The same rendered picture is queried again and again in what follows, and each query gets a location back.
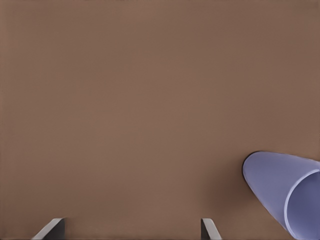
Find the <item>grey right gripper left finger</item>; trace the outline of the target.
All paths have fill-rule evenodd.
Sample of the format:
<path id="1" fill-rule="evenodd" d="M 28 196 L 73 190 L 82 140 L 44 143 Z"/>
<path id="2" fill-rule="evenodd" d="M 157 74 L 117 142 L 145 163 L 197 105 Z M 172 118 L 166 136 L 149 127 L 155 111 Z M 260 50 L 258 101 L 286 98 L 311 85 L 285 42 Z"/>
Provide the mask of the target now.
<path id="1" fill-rule="evenodd" d="M 52 219 L 31 240 L 66 240 L 65 219 Z"/>

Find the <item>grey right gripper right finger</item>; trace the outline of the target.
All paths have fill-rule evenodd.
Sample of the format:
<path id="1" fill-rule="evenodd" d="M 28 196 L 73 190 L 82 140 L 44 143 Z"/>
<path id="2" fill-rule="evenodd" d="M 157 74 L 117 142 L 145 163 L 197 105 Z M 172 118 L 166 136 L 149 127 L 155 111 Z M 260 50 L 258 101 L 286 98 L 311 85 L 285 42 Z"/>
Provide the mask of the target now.
<path id="1" fill-rule="evenodd" d="M 201 240 L 221 240 L 221 235 L 211 218 L 201 219 Z"/>

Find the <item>lavender blue cup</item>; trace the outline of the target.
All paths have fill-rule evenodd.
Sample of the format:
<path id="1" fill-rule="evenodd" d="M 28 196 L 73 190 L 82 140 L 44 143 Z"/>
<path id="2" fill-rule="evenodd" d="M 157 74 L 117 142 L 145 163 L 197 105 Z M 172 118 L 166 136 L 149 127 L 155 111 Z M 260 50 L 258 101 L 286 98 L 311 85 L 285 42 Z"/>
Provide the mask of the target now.
<path id="1" fill-rule="evenodd" d="M 257 199 L 295 239 L 320 240 L 320 161 L 256 151 L 242 174 Z"/>

